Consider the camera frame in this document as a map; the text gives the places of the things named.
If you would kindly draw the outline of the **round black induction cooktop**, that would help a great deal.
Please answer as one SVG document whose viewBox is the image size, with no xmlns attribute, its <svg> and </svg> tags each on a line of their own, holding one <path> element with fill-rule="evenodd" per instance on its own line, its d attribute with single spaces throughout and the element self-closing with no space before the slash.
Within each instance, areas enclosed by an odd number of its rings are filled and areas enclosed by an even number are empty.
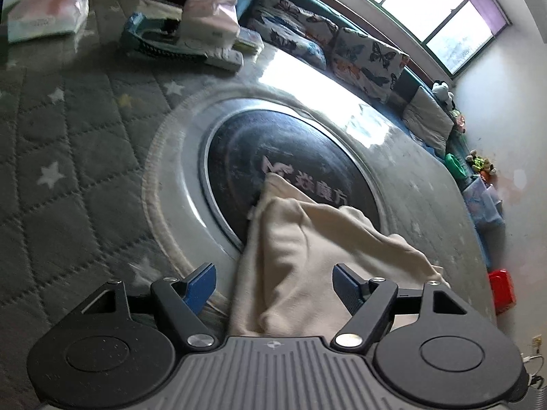
<svg viewBox="0 0 547 410">
<path fill-rule="evenodd" d="M 200 144 L 199 178 L 213 217 L 237 248 L 268 174 L 317 203 L 352 206 L 376 228 L 382 218 L 372 178 L 356 154 L 305 113 L 256 98 L 214 103 Z"/>
</svg>

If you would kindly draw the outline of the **panda plush toy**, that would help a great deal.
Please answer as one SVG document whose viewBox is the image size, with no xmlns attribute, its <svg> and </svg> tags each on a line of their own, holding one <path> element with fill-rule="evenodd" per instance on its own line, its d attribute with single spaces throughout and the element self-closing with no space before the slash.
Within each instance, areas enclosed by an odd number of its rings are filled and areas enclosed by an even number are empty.
<svg viewBox="0 0 547 410">
<path fill-rule="evenodd" d="M 439 102 L 445 104 L 448 107 L 451 107 L 453 105 L 453 93 L 451 92 L 449 84 L 447 82 L 433 82 L 432 93 L 439 100 Z"/>
</svg>

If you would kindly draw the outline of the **window with green frame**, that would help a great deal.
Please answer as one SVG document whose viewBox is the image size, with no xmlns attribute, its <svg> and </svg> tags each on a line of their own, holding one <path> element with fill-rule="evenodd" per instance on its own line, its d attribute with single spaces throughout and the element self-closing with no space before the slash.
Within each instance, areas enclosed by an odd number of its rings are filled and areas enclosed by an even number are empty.
<svg viewBox="0 0 547 410">
<path fill-rule="evenodd" d="M 511 25 L 497 0 L 334 0 L 409 52 L 432 78 L 460 75 Z"/>
</svg>

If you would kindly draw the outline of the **clear plastic storage box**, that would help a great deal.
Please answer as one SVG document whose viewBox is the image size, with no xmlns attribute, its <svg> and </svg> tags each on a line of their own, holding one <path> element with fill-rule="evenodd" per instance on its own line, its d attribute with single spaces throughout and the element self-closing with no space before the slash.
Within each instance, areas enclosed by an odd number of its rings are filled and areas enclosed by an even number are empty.
<svg viewBox="0 0 547 410">
<path fill-rule="evenodd" d="M 463 198 L 477 231 L 490 231 L 505 224 L 502 200 L 496 189 L 481 178 L 475 178 L 463 190 Z"/>
</svg>

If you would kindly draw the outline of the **white flat box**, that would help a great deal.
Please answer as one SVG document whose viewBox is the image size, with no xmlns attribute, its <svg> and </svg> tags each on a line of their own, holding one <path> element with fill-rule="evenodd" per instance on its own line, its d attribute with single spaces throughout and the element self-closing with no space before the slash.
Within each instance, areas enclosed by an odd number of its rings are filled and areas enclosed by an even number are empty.
<svg viewBox="0 0 547 410">
<path fill-rule="evenodd" d="M 261 35 L 250 29 L 241 27 L 233 44 L 233 49 L 244 55 L 258 55 L 264 48 Z"/>
</svg>

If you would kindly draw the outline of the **white wall socket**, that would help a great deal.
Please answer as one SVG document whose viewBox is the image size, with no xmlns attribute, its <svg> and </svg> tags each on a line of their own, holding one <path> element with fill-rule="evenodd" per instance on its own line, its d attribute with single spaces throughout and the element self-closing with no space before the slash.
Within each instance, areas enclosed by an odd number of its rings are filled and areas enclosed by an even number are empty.
<svg viewBox="0 0 547 410">
<path fill-rule="evenodd" d="M 539 349 L 542 346 L 542 335 L 537 335 L 532 338 L 531 345 L 535 349 Z"/>
</svg>

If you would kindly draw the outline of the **white tissue pack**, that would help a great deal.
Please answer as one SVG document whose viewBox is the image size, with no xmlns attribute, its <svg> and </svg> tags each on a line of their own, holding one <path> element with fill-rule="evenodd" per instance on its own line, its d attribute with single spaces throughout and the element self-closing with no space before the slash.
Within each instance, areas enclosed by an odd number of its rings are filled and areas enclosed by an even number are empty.
<svg viewBox="0 0 547 410">
<path fill-rule="evenodd" d="M 19 0 L 8 13 L 8 43 L 74 34 L 89 15 L 89 0 Z"/>
</svg>

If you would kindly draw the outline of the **cream beige garment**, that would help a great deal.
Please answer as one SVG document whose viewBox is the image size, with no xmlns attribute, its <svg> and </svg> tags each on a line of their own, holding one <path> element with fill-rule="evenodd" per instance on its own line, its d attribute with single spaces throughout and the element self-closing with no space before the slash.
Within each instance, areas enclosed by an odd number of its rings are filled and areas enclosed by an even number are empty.
<svg viewBox="0 0 547 410">
<path fill-rule="evenodd" d="M 331 341 L 350 318 L 333 288 L 337 264 L 403 289 L 445 283 L 441 267 L 401 235 L 382 234 L 362 211 L 318 204 L 267 174 L 238 262 L 229 335 Z"/>
</svg>

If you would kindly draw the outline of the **red plastic stool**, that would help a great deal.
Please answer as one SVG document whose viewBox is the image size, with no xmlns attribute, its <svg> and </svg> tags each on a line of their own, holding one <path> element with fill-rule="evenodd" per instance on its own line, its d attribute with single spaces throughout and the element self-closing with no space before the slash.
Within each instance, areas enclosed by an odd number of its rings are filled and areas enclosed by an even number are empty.
<svg viewBox="0 0 547 410">
<path fill-rule="evenodd" d="M 517 304 L 512 277 L 508 270 L 497 269 L 489 273 L 492 297 L 497 316 L 510 310 Z"/>
</svg>

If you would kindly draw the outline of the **butterfly pillow standing upright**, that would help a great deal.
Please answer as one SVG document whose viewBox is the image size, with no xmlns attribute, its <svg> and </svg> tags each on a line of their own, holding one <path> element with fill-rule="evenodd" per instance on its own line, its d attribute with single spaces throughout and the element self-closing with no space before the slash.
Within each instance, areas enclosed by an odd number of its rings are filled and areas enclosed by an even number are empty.
<svg viewBox="0 0 547 410">
<path fill-rule="evenodd" d="M 338 32 L 331 56 L 336 77 L 380 103 L 388 101 L 409 60 L 400 49 L 350 28 Z"/>
</svg>

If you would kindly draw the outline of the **plain grey cushion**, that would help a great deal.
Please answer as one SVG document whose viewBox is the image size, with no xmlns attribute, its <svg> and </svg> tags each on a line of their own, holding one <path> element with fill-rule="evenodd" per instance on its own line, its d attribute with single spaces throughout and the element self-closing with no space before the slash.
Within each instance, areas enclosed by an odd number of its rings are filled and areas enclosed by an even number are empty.
<svg viewBox="0 0 547 410">
<path fill-rule="evenodd" d="M 454 123 L 423 86 L 417 89 L 403 110 L 402 120 L 413 135 L 431 147 L 437 156 L 445 157 Z"/>
</svg>

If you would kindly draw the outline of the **butterfly pillow lying flat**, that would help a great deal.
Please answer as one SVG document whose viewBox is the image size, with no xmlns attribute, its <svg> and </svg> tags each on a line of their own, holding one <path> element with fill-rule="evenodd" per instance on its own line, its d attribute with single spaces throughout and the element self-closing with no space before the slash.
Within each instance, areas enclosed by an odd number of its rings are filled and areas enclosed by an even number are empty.
<svg viewBox="0 0 547 410">
<path fill-rule="evenodd" d="M 335 22 L 290 0 L 256 0 L 246 27 L 266 43 L 320 70 L 327 70 L 327 55 L 338 32 Z"/>
</svg>

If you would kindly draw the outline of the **pink tissue pack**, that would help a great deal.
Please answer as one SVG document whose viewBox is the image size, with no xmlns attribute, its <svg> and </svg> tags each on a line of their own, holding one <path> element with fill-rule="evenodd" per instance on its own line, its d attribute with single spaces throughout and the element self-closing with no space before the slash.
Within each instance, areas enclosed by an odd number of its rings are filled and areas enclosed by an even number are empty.
<svg viewBox="0 0 547 410">
<path fill-rule="evenodd" d="M 231 48 L 240 32 L 238 0 L 186 0 L 178 34 L 183 39 Z"/>
</svg>

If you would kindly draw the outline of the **green plastic bowl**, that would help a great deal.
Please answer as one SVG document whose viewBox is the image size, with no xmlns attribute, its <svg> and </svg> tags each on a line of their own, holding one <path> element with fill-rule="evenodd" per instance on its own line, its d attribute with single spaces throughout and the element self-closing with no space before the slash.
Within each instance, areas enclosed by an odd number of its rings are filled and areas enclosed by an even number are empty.
<svg viewBox="0 0 547 410">
<path fill-rule="evenodd" d="M 467 177 L 465 168 L 453 154 L 445 154 L 444 163 L 449 173 L 456 180 L 464 180 Z"/>
</svg>

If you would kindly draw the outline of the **colourful plush toys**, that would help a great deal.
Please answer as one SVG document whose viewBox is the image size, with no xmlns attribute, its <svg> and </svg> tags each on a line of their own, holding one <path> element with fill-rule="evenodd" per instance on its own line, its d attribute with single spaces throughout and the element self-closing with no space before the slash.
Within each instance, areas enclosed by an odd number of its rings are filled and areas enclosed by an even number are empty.
<svg viewBox="0 0 547 410">
<path fill-rule="evenodd" d="M 478 154 L 476 150 L 472 150 L 465 158 L 465 161 L 471 167 L 474 177 L 490 184 L 493 177 L 496 176 L 497 169 L 488 158 Z"/>
</svg>

